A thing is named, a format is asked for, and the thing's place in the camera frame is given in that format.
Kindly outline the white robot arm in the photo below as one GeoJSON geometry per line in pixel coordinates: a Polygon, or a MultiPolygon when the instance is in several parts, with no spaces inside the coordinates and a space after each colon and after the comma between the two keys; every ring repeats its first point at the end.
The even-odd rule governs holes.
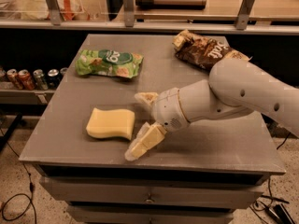
{"type": "Polygon", "coordinates": [[[135,161],[170,132],[202,120],[232,119],[258,111],[299,136],[299,89],[240,59],[223,59],[208,78],[161,93],[139,92],[135,99],[154,119],[144,123],[125,152],[135,161]]]}

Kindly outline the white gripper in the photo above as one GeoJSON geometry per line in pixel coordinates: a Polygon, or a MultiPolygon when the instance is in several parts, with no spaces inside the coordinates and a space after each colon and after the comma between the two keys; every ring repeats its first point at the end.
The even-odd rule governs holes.
{"type": "Polygon", "coordinates": [[[124,154],[128,161],[138,160],[150,149],[160,144],[167,132],[175,132],[189,126],[179,102],[179,89],[173,88],[157,92],[138,92],[135,99],[147,109],[151,109],[151,115],[155,123],[143,124],[124,154]]]}

